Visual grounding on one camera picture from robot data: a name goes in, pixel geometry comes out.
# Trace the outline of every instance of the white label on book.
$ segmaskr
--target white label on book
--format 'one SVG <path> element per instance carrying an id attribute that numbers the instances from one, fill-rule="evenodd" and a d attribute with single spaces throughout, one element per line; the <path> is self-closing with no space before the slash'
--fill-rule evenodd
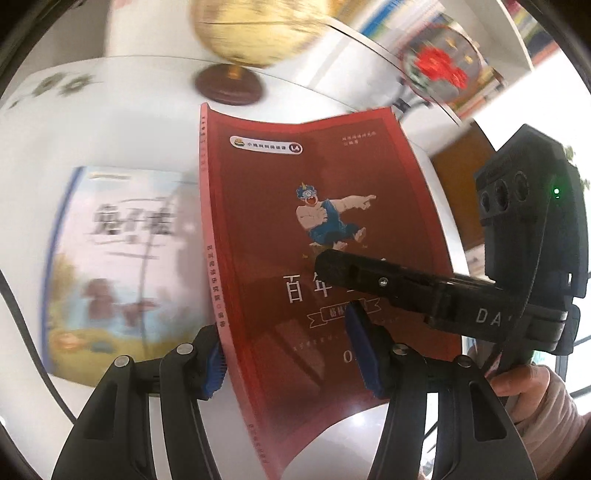
<path id="1" fill-rule="evenodd" d="M 257 140 L 256 138 L 237 137 L 236 135 L 230 137 L 230 143 L 236 148 L 241 148 L 243 150 L 251 150 L 253 152 L 299 155 L 304 150 L 302 146 L 296 142 L 276 142 L 274 140 Z"/>

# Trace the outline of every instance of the pink book spine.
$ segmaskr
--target pink book spine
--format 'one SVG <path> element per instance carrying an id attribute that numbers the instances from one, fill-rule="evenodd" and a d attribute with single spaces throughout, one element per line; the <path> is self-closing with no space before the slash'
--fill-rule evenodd
<path id="1" fill-rule="evenodd" d="M 211 189 L 210 189 L 210 164 L 207 155 L 207 116 L 209 113 L 208 104 L 204 103 L 201 105 L 200 122 L 199 122 L 199 189 L 201 198 L 201 215 L 203 224 L 203 239 L 205 246 L 205 256 L 207 259 L 206 265 L 210 265 L 210 262 L 214 262 L 216 270 L 219 272 L 219 256 L 216 249 L 215 234 L 213 230 L 213 210 L 211 200 Z M 265 470 L 267 478 L 269 480 L 280 480 L 282 468 L 277 465 L 277 462 L 269 461 L 272 456 L 270 455 L 272 449 L 266 449 L 263 445 L 263 439 L 265 436 L 260 431 L 260 427 L 256 420 L 252 403 L 247 393 L 246 382 L 242 368 L 239 364 L 238 357 L 236 355 L 236 349 L 232 340 L 232 334 L 230 332 L 229 323 L 231 319 L 228 318 L 228 312 L 226 310 L 226 303 L 224 301 L 224 293 L 221 279 L 215 279 L 214 275 L 208 274 L 209 288 L 212 295 L 213 311 L 215 315 L 215 321 L 217 324 L 217 331 L 220 336 L 224 355 L 226 357 L 226 363 L 228 364 L 228 374 L 232 381 L 232 387 L 238 404 L 242 412 L 242 418 L 248 429 L 248 434 L 251 437 L 252 444 L 256 450 L 256 454 Z"/>

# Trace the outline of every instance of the globe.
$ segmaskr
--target globe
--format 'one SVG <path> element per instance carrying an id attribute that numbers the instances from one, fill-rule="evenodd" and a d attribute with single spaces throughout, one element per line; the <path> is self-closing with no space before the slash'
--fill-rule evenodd
<path id="1" fill-rule="evenodd" d="M 202 71 L 197 89 L 228 105 L 249 105 L 263 95 L 255 73 L 296 56 L 322 35 L 330 0 L 193 0 L 191 18 L 199 40 L 231 65 Z"/>

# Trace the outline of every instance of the brown wooden panel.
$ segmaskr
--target brown wooden panel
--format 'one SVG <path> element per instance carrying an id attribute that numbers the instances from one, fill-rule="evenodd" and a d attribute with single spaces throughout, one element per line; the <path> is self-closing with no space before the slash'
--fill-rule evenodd
<path id="1" fill-rule="evenodd" d="M 464 250 L 484 243 L 474 174 L 495 152 L 476 122 L 452 145 L 434 155 L 433 166 L 456 220 Z"/>

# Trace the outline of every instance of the yellow globe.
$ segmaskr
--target yellow globe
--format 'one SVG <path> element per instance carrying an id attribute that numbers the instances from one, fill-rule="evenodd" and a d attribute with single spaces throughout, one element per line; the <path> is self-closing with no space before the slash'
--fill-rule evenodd
<path id="1" fill-rule="evenodd" d="M 303 51 L 324 31 L 330 0 L 193 0 L 199 39 L 223 59 L 268 67 Z"/>

